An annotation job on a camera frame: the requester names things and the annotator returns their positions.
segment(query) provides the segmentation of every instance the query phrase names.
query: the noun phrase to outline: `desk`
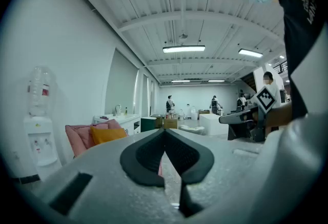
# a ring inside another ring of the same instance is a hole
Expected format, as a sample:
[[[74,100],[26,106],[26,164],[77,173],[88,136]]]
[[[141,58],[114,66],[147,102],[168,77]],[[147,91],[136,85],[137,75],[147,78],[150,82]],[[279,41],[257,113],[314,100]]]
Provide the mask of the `desk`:
[[[199,125],[205,127],[206,135],[222,135],[228,134],[229,125],[219,122],[219,115],[201,114],[199,115]]]

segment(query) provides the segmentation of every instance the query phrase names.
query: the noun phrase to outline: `ceiling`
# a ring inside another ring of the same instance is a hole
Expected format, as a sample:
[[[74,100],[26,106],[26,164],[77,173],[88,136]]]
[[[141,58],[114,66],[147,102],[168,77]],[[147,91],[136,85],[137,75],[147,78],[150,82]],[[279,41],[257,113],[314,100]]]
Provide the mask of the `ceiling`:
[[[234,81],[284,55],[283,9],[244,0],[89,0],[160,83]],[[205,45],[203,52],[163,53],[165,46]],[[238,54],[240,48],[262,58]]]

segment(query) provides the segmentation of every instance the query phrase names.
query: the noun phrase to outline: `ceiling light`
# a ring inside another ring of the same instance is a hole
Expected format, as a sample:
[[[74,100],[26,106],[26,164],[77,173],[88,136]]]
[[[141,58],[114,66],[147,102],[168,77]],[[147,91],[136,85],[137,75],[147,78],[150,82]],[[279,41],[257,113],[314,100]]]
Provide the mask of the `ceiling light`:
[[[263,54],[261,54],[261,53],[257,53],[257,52],[254,52],[254,51],[251,51],[251,50],[246,50],[246,49],[240,49],[238,51],[238,53],[246,54],[246,55],[250,55],[250,56],[254,56],[254,57],[258,57],[258,58],[263,56]]]
[[[173,83],[190,82],[190,80],[172,80]]]
[[[163,53],[204,51],[205,46],[170,46],[163,47]]]

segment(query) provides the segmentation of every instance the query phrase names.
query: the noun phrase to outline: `pink cushion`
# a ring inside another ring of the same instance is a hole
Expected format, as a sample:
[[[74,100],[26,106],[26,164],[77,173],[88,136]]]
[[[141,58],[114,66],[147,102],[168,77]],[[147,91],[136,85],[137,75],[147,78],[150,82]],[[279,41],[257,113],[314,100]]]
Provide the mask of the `pink cushion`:
[[[75,156],[78,156],[95,145],[90,132],[91,126],[98,129],[122,128],[114,119],[101,124],[65,126],[65,131]]]

